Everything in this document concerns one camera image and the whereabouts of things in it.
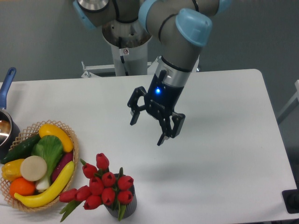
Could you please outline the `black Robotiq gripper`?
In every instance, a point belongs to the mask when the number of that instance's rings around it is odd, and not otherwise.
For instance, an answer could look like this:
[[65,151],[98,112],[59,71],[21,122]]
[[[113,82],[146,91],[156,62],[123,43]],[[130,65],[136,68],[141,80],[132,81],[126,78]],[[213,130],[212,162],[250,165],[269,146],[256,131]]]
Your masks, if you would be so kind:
[[[149,115],[159,121],[162,134],[157,142],[158,146],[165,140],[178,136],[185,121],[184,114],[174,111],[184,87],[171,86],[164,81],[165,78],[166,73],[154,75],[148,92],[143,86],[135,88],[127,103],[131,109],[131,126],[137,122],[140,112],[145,109]],[[144,97],[145,105],[138,105],[140,97]]]

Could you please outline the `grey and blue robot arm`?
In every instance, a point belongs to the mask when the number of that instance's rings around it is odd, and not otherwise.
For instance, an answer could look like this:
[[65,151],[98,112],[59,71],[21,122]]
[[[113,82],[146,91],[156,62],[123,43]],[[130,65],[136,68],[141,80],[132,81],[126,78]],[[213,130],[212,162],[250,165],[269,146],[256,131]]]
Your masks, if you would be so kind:
[[111,46],[117,76],[145,75],[148,42],[156,38],[163,54],[148,89],[134,89],[128,107],[134,125],[141,111],[159,121],[162,144],[179,135],[184,114],[175,105],[193,71],[213,24],[211,17],[229,8],[229,0],[75,0],[89,29],[101,28]]

